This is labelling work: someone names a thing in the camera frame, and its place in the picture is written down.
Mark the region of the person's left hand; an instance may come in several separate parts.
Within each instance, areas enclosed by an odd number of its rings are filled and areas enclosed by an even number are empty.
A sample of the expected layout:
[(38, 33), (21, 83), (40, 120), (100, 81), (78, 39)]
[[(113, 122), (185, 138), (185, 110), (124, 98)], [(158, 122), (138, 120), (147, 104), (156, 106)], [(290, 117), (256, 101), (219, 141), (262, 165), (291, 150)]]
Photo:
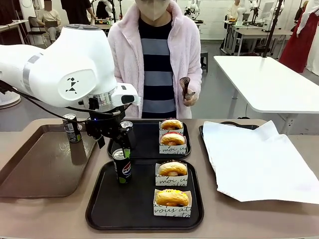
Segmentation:
[(192, 89), (187, 89), (187, 93), (183, 99), (183, 103), (186, 107), (191, 107), (197, 102), (197, 94)]

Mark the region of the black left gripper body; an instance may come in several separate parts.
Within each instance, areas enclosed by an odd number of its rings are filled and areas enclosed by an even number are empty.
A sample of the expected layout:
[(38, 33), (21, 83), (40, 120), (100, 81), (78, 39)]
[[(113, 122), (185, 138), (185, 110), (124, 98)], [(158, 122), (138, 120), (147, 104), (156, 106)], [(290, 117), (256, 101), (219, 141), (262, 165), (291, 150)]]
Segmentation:
[(125, 113), (116, 116), (107, 116), (102, 114), (92, 114), (90, 119), (85, 121), (86, 132), (94, 139), (101, 136), (117, 139), (122, 133), (120, 125), (121, 120), (125, 117)]

